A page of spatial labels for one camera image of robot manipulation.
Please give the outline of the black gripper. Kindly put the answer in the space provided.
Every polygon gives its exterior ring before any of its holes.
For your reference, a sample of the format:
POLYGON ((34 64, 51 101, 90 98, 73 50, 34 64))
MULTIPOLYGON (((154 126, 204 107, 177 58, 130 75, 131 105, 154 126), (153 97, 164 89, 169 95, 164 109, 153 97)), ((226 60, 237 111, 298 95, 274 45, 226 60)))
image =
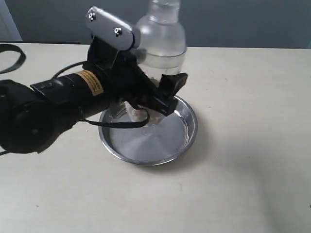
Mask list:
POLYGON ((186 84, 187 73, 162 74, 159 88, 151 82, 130 51, 118 51, 93 40, 82 70, 35 83, 31 88, 63 114, 79 119, 93 116, 127 101, 134 108, 149 108, 164 116, 176 109, 175 95, 186 84))

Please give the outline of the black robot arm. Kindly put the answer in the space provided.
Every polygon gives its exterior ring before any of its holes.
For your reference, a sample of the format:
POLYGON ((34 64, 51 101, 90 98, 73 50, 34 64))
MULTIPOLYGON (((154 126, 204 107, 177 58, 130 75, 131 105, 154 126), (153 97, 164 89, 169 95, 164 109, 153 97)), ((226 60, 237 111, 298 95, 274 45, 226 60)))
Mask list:
POLYGON ((82 70, 25 86, 0 83, 0 145, 3 153, 41 153, 64 132, 114 104, 169 116, 177 108, 176 93, 187 74, 162 75, 154 84, 138 66, 131 51, 118 51, 93 38, 82 70))

